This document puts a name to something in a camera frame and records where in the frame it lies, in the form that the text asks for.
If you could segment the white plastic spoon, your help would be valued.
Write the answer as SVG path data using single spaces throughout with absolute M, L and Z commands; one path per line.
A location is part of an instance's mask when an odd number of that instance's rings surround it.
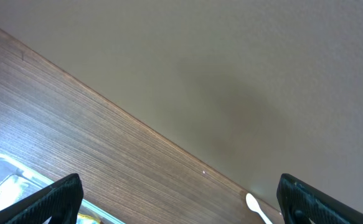
M 262 218 L 262 220 L 265 222 L 265 224 L 273 224 L 272 221 L 262 211 L 257 199 L 251 193 L 246 194 L 245 201 L 246 201 L 248 208 L 251 211 L 259 214 L 259 216 Z

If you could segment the yellow candy wrapper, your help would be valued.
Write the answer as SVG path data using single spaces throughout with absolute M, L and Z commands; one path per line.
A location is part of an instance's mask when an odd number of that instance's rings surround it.
M 101 220 L 91 217 L 89 215 L 84 215 L 84 214 L 79 213 L 77 215 L 76 224 L 101 224 Z

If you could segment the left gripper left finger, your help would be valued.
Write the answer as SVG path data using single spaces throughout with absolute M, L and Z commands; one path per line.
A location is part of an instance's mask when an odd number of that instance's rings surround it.
M 78 174 L 69 174 L 0 211 L 0 224 L 76 224 L 83 200 Z

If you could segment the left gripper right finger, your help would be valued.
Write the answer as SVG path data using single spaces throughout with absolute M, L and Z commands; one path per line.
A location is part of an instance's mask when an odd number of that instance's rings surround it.
M 276 197 L 286 224 L 363 224 L 363 213 L 290 174 L 282 174 Z

